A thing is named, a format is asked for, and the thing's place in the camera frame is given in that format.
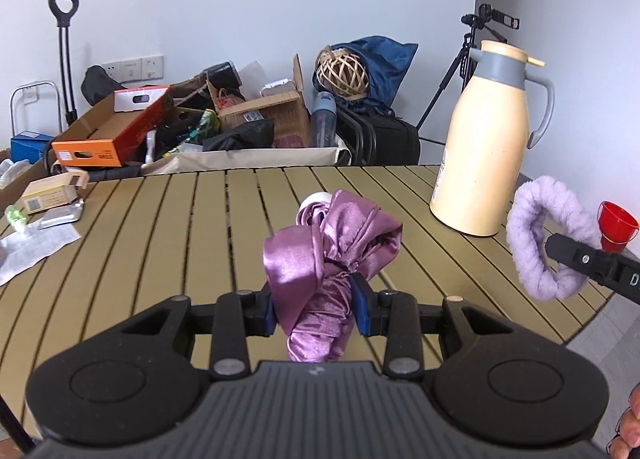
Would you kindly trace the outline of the person's right hand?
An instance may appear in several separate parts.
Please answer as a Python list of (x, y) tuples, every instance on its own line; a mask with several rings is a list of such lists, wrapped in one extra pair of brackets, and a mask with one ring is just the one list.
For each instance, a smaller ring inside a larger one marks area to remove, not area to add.
[(617, 430), (606, 452), (613, 459), (628, 459), (640, 443), (640, 385), (637, 384), (628, 398), (628, 408), (620, 416)]

